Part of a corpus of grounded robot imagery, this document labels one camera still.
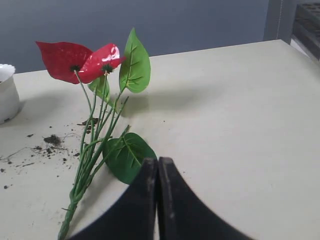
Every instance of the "anthurium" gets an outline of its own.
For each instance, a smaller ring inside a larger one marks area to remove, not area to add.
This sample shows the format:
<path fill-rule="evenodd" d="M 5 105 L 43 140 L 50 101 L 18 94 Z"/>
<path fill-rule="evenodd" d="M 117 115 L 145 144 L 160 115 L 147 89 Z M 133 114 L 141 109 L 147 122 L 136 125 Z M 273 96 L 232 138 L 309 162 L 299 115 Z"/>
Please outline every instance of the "anthurium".
<path fill-rule="evenodd" d="M 104 75 L 103 66 L 109 64 L 115 69 L 125 60 L 124 57 L 120 57 L 119 49 L 113 43 L 95 52 L 71 42 L 37 41 L 36 44 L 40 48 L 43 63 L 50 76 L 72 84 L 79 83 L 75 71 L 78 72 L 82 83 L 88 84 Z"/>
<path fill-rule="evenodd" d="M 49 74 L 58 80 L 80 84 L 89 106 L 89 117 L 80 143 L 79 165 L 69 194 L 70 204 L 58 234 L 58 240 L 64 240 L 79 201 L 102 166 L 106 164 L 116 178 L 130 184 L 138 174 L 143 159 L 156 157 L 143 138 L 129 132 L 129 125 L 120 136 L 113 133 L 128 101 L 127 97 L 123 103 L 119 103 L 121 95 L 125 89 L 139 93 L 148 86 L 151 74 L 150 60 L 134 29 L 127 40 L 124 57 L 120 57 L 119 49 L 113 43 L 95 52 L 70 42 L 36 44 L 41 50 L 42 60 Z M 120 64 L 119 94 L 115 101 L 111 102 L 108 75 Z M 88 88 L 94 93 L 91 101 L 84 84 L 88 84 Z M 102 101 L 97 121 L 94 122 L 97 97 Z M 90 141 L 88 142 L 87 138 L 86 143 L 85 138 L 88 134 Z"/>

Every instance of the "white cup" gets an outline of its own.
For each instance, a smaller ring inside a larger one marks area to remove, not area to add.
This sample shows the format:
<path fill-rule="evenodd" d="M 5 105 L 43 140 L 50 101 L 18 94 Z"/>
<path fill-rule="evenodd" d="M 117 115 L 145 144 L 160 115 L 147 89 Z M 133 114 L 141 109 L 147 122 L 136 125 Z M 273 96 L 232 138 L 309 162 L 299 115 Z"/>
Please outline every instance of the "white cup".
<path fill-rule="evenodd" d="M 0 64 L 0 124 L 12 119 L 19 111 L 20 101 L 12 65 Z"/>

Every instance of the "plastic flower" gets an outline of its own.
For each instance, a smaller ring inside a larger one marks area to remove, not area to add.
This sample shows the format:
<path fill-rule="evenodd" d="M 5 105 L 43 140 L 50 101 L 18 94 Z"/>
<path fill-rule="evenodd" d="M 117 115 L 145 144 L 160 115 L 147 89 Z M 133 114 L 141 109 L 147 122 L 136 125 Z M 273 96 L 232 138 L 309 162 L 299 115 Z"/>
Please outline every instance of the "plastic flower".
<path fill-rule="evenodd" d="M 118 47 L 109 43 L 95 52 L 87 47 L 71 42 L 47 43 L 37 41 L 40 48 L 43 63 L 54 79 L 72 84 L 78 84 L 79 80 L 75 70 L 84 84 L 91 83 L 102 76 L 103 66 L 118 67 L 125 58 L 120 57 Z"/>

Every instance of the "table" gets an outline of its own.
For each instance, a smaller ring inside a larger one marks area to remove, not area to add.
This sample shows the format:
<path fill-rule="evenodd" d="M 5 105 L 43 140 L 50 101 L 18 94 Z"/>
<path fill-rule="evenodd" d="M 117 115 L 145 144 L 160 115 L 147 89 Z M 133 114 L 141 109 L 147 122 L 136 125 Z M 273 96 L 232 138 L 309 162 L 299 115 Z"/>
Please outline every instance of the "table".
<path fill-rule="evenodd" d="M 319 66 L 276 40 L 151 57 L 151 68 L 145 92 L 126 92 L 116 132 L 132 125 L 158 156 L 174 159 L 209 208 L 249 236 L 319 239 Z M 0 161 L 0 239 L 53 240 L 77 167 L 73 155 L 83 128 L 77 124 L 88 107 L 79 85 L 46 71 L 14 78 L 22 110 L 0 125 L 0 156 L 24 149 L 12 164 Z M 109 82 L 115 93 L 117 71 Z M 51 134 L 66 136 L 69 155 L 62 150 L 49 159 L 30 149 L 45 147 L 43 137 Z M 126 187 L 103 168 L 79 204 L 71 233 Z"/>

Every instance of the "green leaf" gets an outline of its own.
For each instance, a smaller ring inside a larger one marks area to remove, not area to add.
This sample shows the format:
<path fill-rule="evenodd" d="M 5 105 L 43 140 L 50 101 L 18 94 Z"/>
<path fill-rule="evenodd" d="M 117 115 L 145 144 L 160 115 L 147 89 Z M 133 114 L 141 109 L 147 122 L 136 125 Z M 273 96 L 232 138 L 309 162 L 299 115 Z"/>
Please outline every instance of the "green leaf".
<path fill-rule="evenodd" d="M 151 66 L 149 55 L 137 38 L 136 30 L 130 32 L 124 49 L 125 61 L 121 64 L 119 86 L 121 92 L 125 88 L 133 93 L 146 89 L 150 81 Z"/>
<path fill-rule="evenodd" d="M 88 84 L 88 88 L 92 92 L 95 92 L 96 90 L 96 95 L 101 99 L 103 99 L 104 97 L 104 87 L 105 87 L 105 76 L 98 77 L 97 79 L 92 81 L 90 84 Z M 104 101 L 107 103 L 109 98 L 110 98 L 110 87 L 109 87 L 108 81 L 106 81 Z"/>
<path fill-rule="evenodd" d="M 126 133 L 117 145 L 119 138 L 110 139 L 102 151 L 106 156 L 115 148 L 106 160 L 111 172 L 125 184 L 130 184 L 138 174 L 144 158 L 157 156 L 149 145 L 136 133 Z"/>

